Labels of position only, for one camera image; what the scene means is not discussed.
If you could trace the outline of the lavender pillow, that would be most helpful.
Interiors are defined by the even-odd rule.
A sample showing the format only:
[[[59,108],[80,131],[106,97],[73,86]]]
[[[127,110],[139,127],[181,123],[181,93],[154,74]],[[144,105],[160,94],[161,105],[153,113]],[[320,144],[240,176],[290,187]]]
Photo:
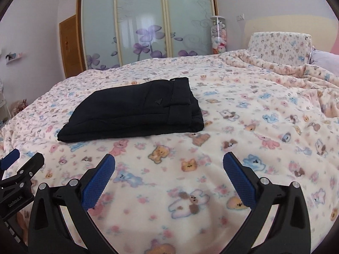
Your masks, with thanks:
[[[310,64],[320,66],[321,68],[328,70],[336,76],[339,74],[338,54],[315,49],[311,53]]]

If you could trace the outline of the black pants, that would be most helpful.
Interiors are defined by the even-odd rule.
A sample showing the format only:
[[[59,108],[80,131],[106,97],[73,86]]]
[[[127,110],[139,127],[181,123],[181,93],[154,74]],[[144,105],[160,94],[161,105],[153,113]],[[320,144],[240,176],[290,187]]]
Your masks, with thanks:
[[[202,112],[189,80],[177,77],[93,92],[75,108],[57,139],[77,143],[203,129]]]

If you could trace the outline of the white wall shelf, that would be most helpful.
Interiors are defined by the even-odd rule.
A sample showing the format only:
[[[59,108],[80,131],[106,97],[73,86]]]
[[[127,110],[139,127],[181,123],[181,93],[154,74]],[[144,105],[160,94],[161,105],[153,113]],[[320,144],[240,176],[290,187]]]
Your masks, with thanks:
[[[6,59],[6,64],[10,64],[13,61],[19,60],[20,58],[23,57],[23,53],[8,53],[5,57]]]

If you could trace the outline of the frosted glass sliding wardrobe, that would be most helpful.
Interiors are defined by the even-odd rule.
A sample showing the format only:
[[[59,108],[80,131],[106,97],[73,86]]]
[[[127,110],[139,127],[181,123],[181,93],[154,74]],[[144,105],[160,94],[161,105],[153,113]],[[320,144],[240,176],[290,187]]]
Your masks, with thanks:
[[[77,0],[76,15],[86,69],[214,54],[216,0]]]

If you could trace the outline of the wooden door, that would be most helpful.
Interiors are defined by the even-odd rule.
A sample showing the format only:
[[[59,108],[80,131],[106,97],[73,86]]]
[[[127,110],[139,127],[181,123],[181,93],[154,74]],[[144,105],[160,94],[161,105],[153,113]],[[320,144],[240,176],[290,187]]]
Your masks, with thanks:
[[[83,72],[79,55],[76,15],[59,23],[61,59],[65,78],[79,75]]]

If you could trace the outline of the teddy bear print blanket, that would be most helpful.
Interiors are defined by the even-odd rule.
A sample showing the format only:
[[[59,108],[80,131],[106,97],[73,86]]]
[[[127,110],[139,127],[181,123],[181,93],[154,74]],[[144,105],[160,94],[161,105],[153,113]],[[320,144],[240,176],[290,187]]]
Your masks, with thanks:
[[[202,131],[57,140],[94,91],[173,77],[189,79]],[[317,63],[274,64],[245,50],[87,70],[56,84],[1,129],[1,156],[13,149],[21,157],[7,177],[43,154],[34,188],[65,185],[112,154],[115,173],[89,214],[119,253],[223,249],[249,213],[223,170],[228,151],[273,183],[299,182],[317,247],[338,219],[338,77]]]

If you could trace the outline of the bear print pillow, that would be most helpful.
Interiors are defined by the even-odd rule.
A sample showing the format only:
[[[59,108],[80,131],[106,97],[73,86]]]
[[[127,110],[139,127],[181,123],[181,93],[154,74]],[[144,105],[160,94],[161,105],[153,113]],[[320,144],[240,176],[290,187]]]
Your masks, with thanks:
[[[247,50],[265,61],[300,66],[310,62],[312,37],[295,32],[256,32]]]

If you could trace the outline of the plush toy display tube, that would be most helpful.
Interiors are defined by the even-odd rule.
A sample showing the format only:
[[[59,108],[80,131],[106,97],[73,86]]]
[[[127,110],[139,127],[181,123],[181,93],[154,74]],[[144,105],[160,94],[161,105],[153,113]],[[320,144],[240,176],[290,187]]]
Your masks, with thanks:
[[[225,18],[219,15],[210,17],[211,25],[211,47],[214,54],[226,52],[227,31]]]

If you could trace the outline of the cream headboard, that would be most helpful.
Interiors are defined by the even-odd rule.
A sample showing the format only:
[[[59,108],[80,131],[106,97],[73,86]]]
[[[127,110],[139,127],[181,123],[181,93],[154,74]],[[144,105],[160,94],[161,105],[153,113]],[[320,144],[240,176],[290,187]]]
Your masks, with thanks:
[[[312,45],[338,54],[338,21],[316,15],[276,15],[246,21],[242,46],[247,47],[254,32],[295,32],[311,35]]]

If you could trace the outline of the wall power outlet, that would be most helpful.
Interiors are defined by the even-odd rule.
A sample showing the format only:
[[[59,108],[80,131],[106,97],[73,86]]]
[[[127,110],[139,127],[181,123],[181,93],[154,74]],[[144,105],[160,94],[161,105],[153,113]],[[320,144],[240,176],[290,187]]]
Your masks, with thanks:
[[[241,14],[241,15],[238,15],[236,17],[237,21],[244,21],[245,17],[244,17],[244,14]]]

